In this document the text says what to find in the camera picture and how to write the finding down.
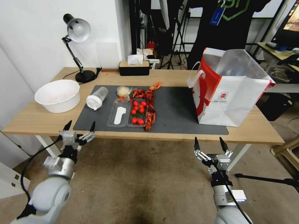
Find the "plastic tray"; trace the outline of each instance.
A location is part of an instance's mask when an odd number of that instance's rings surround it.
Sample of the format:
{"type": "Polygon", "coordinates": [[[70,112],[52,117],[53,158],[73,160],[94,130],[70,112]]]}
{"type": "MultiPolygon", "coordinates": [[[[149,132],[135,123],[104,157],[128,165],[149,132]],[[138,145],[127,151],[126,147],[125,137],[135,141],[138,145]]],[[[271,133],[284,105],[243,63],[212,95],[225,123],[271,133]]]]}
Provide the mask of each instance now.
{"type": "MultiPolygon", "coordinates": [[[[145,100],[142,99],[142,98],[133,98],[133,101],[137,101],[137,102],[139,103],[139,105],[140,105],[140,103],[141,103],[142,101],[145,101],[145,100]]],[[[140,117],[140,118],[138,118],[138,119],[142,119],[142,120],[144,121],[144,125],[139,125],[139,124],[137,124],[137,123],[136,123],[136,124],[133,124],[133,123],[132,123],[133,116],[131,115],[131,110],[134,109],[133,101],[131,102],[130,115],[129,115],[129,118],[128,118],[127,126],[128,126],[128,127],[135,127],[135,128],[142,128],[142,127],[145,126],[145,114],[146,114],[146,112],[147,112],[147,109],[145,108],[144,113],[141,114],[141,117],[140,117]]]]}
{"type": "Polygon", "coordinates": [[[111,113],[110,113],[109,119],[107,121],[107,127],[123,128],[128,123],[130,113],[131,113],[131,103],[130,102],[115,100],[113,102],[111,113]],[[114,124],[114,119],[115,119],[115,115],[116,115],[118,107],[124,107],[126,109],[126,113],[122,115],[120,124],[114,124]]]}

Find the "lamp base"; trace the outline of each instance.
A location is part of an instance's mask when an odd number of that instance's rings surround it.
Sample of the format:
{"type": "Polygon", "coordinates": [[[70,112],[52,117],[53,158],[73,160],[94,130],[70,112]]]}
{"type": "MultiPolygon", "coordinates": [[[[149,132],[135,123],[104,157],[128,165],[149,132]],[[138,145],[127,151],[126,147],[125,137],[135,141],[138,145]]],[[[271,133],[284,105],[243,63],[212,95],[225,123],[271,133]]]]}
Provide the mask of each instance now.
{"type": "Polygon", "coordinates": [[[86,70],[84,75],[81,72],[78,72],[75,76],[77,82],[87,83],[96,79],[96,74],[93,71],[86,70]]]}

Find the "lamp shade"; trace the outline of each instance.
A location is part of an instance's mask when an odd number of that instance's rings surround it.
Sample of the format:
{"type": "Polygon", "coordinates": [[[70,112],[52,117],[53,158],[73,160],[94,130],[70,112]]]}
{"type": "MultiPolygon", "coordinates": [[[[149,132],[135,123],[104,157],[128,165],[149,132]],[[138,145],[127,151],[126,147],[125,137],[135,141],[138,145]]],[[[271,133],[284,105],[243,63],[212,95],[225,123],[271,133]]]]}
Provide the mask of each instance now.
{"type": "Polygon", "coordinates": [[[72,41],[83,42],[89,37],[91,28],[85,20],[74,18],[71,14],[65,14],[63,20],[67,24],[67,32],[72,41]]]}

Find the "cup lid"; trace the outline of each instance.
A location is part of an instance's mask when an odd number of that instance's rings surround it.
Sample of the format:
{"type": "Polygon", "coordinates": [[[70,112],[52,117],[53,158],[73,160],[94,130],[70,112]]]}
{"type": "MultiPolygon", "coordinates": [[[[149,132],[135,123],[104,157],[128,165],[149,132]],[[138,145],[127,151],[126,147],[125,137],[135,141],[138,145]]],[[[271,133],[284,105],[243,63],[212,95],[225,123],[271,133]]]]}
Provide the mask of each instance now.
{"type": "Polygon", "coordinates": [[[97,96],[89,95],[86,98],[86,104],[90,109],[97,110],[102,106],[103,103],[97,96]]]}

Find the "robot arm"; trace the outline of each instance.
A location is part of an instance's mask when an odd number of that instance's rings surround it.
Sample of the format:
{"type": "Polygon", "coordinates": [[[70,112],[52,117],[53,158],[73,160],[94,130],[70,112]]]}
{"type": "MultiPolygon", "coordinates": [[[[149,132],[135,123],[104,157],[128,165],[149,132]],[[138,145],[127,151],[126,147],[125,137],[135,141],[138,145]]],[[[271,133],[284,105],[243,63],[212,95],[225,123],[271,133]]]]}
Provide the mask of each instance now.
{"type": "Polygon", "coordinates": [[[252,224],[248,215],[244,213],[250,222],[245,219],[234,202],[234,199],[237,203],[245,202],[244,191],[233,190],[233,184],[226,174],[233,152],[228,150],[227,144],[222,138],[220,138],[220,144],[225,154],[204,154],[200,151],[196,137],[194,143],[194,155],[208,166],[208,172],[212,176],[211,186],[214,190],[213,198],[217,208],[215,224],[252,224]]]}
{"type": "Polygon", "coordinates": [[[70,124],[71,122],[59,133],[63,141],[63,153],[58,157],[48,156],[44,162],[49,171],[49,178],[34,189],[32,198],[25,208],[30,211],[23,212],[18,219],[11,222],[12,224],[52,224],[68,201],[71,194],[69,182],[74,173],[78,151],[82,145],[95,138],[95,122],[90,132],[85,135],[69,131],[70,124]]]}

